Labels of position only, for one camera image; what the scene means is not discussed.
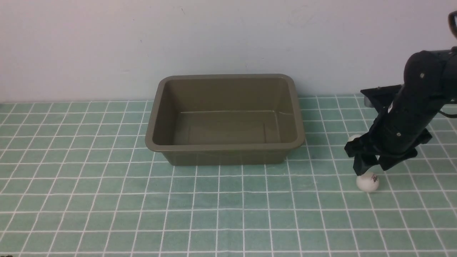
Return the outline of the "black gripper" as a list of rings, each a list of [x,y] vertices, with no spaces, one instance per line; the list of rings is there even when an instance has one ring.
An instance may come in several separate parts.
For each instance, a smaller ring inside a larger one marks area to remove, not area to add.
[[[378,113],[369,131],[346,144],[346,153],[354,157],[356,175],[362,176],[376,165],[386,171],[415,158],[418,152],[414,148],[429,139],[423,132],[442,107],[442,95],[402,86],[390,106]]]

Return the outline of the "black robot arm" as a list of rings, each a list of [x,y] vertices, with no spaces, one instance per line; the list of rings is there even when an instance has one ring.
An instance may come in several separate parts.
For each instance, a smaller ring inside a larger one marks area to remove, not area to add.
[[[367,133],[356,136],[344,147],[354,159],[357,176],[376,165],[386,171],[416,157],[416,147],[432,139],[426,127],[437,114],[456,118],[441,110],[447,104],[456,104],[456,47],[413,54],[405,65],[403,78],[401,85],[361,90],[365,105],[378,115]]]

